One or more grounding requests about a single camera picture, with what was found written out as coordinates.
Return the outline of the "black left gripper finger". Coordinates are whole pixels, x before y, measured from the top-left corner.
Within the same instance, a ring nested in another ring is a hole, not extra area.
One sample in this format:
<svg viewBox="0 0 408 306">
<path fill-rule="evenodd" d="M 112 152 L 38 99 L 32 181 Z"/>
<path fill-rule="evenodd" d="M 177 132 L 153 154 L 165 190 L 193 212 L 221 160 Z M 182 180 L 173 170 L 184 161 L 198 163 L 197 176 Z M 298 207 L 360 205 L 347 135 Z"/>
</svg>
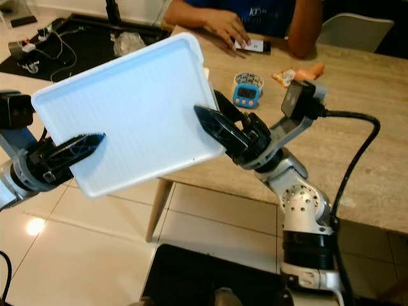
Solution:
<svg viewBox="0 0 408 306">
<path fill-rule="evenodd" d="M 104 132 L 80 134 L 55 147 L 55 168 L 70 167 L 84 160 L 99 148 L 105 139 Z"/>
</svg>

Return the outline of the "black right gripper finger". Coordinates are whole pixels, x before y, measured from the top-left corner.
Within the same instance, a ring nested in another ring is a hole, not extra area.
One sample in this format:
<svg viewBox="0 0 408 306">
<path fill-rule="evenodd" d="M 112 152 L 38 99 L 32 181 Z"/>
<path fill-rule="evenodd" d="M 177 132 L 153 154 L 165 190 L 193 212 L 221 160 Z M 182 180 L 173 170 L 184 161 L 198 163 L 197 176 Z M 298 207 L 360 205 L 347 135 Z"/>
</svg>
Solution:
<svg viewBox="0 0 408 306">
<path fill-rule="evenodd" d="M 193 107 L 201 128 L 210 137 L 222 145 L 230 158 L 240 155 L 247 149 L 247 135 L 245 135 L 225 114 L 201 105 Z"/>
</svg>

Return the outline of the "seated person right hand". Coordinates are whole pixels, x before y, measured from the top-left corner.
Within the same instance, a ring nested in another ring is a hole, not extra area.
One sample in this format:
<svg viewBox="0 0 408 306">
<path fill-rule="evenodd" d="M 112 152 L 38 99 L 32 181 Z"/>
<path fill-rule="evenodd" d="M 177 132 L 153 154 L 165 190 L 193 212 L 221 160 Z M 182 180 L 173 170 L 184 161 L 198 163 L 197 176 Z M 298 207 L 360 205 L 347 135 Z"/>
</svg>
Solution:
<svg viewBox="0 0 408 306">
<path fill-rule="evenodd" d="M 240 47 L 251 44 L 251 38 L 238 15 L 232 11 L 202 8 L 199 12 L 202 28 L 221 39 L 225 52 L 233 53 L 235 43 Z"/>
</svg>

